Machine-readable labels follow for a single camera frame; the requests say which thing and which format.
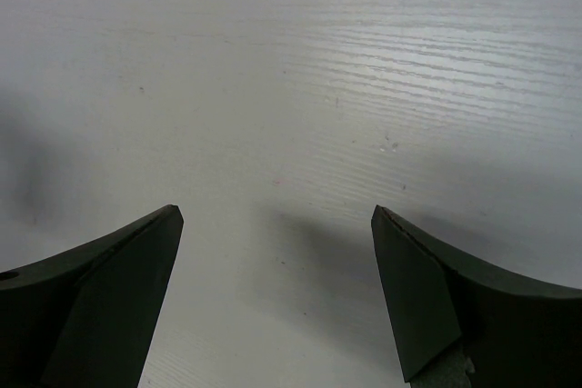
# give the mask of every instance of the wooden table surface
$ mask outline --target wooden table surface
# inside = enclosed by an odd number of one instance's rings
[[[0,11],[0,98],[55,168],[48,213],[6,219],[3,267],[185,216],[142,388],[404,386],[376,204],[582,286],[582,0]]]

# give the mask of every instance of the white table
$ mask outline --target white table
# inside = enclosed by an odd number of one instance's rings
[[[185,216],[142,387],[404,386],[376,204],[582,286],[582,0],[0,11],[2,98],[66,151],[49,153],[58,219],[6,219],[24,240],[5,243],[3,267],[163,204]]]

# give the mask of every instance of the painted wood surface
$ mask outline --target painted wood surface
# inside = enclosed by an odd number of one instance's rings
[[[0,11],[0,93],[58,164],[46,214],[5,214],[3,266],[183,210],[144,388],[404,386],[376,204],[582,286],[582,0]]]

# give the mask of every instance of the black plastic part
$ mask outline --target black plastic part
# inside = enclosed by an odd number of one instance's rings
[[[487,263],[386,208],[376,208],[372,230],[405,381],[582,387],[581,290]],[[433,374],[442,375],[443,365],[452,365],[443,358],[458,348],[466,380],[457,374],[451,376],[455,381],[427,383]]]
[[[169,205],[0,274],[0,386],[137,387],[182,226]]]

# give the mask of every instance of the white surface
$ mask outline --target white surface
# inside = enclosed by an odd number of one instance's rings
[[[3,262],[179,204],[141,386],[403,386],[376,204],[582,286],[581,6],[0,0],[0,87],[75,151]]]

